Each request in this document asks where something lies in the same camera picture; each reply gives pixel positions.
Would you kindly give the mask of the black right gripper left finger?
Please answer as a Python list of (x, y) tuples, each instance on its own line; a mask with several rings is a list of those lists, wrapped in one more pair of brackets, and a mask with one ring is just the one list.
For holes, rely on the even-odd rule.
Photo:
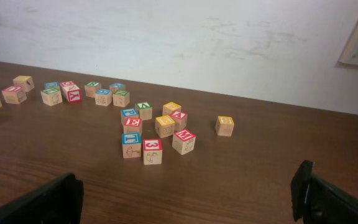
[(0, 223), (79, 224), (83, 197), (83, 181), (67, 173), (1, 206)]

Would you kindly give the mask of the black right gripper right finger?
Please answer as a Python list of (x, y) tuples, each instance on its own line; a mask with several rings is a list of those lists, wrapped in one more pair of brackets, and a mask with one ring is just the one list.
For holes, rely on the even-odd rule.
[(313, 174), (313, 165), (312, 161), (303, 161), (291, 180), (294, 221), (358, 224), (358, 199)]

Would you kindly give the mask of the blue T umbrella block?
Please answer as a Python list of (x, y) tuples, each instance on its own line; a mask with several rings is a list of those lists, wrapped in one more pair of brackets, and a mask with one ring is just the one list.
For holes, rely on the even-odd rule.
[(138, 158), (142, 155), (141, 137), (139, 133), (128, 133), (122, 135), (123, 158)]

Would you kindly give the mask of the red E block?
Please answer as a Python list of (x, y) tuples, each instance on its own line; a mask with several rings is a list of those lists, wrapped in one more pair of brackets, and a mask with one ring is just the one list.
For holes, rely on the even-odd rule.
[(142, 134), (142, 120), (140, 118), (126, 118), (123, 124), (124, 134)]

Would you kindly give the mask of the blue P block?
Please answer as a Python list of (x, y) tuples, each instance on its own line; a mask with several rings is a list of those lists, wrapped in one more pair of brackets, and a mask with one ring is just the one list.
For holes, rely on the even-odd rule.
[(124, 124), (127, 118), (139, 118), (139, 112), (135, 108), (121, 110), (121, 124)]

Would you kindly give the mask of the red tilted Y block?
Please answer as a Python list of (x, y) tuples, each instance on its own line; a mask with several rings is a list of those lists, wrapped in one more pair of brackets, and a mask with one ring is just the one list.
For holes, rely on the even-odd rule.
[(73, 81), (61, 82), (60, 87), (63, 91), (64, 97), (69, 103), (82, 100), (81, 90)]

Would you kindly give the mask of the blue H block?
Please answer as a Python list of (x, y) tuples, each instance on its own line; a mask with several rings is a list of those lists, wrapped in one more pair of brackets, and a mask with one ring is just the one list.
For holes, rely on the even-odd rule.
[(97, 105), (108, 106), (112, 102), (112, 91), (100, 88), (95, 92), (94, 97)]

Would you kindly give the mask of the green R block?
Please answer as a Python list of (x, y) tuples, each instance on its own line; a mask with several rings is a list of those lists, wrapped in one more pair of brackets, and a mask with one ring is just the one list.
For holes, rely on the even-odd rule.
[(89, 82), (85, 85), (85, 95), (94, 98), (95, 93), (101, 88), (99, 82)]

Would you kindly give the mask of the blue D block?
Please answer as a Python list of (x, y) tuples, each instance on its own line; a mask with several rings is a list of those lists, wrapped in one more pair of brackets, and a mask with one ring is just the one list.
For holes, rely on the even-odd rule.
[(55, 89), (60, 89), (60, 83), (59, 82), (48, 82), (44, 84), (45, 89), (49, 89), (49, 88), (55, 88)]

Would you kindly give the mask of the red U block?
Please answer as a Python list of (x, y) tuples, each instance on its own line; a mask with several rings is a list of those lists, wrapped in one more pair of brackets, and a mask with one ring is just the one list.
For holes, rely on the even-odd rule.
[(27, 95), (22, 87), (10, 86), (2, 91), (6, 103), (21, 104), (27, 99)]

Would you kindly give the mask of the green N block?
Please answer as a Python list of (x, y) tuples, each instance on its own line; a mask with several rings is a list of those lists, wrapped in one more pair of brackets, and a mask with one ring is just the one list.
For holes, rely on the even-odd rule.
[(117, 90), (112, 95), (113, 105), (126, 107), (130, 102), (130, 93), (126, 90)]

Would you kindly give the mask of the blue X block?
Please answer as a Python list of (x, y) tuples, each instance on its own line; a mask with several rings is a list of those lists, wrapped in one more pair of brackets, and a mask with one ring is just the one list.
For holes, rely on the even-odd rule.
[(126, 85), (123, 83), (113, 83), (110, 84), (109, 89), (112, 91), (112, 93), (117, 92), (118, 90), (126, 90)]

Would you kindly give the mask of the yellow block centre right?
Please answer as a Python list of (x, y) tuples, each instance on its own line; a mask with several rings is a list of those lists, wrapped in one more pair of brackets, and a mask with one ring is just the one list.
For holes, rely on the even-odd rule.
[(156, 117), (155, 131), (160, 138), (172, 136), (175, 131), (175, 121), (169, 115)]

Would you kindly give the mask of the red M block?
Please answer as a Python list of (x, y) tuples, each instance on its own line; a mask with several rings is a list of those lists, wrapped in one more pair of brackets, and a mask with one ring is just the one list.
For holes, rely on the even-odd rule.
[(172, 147), (181, 155), (194, 149), (196, 136), (187, 129), (175, 132)]

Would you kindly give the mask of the yellow block near A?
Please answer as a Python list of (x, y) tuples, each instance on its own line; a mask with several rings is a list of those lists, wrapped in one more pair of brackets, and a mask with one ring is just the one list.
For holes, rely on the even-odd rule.
[(174, 111), (181, 111), (181, 105), (178, 105), (174, 102), (169, 102), (165, 105), (163, 105), (163, 109), (162, 109), (162, 115), (170, 115), (172, 114)]

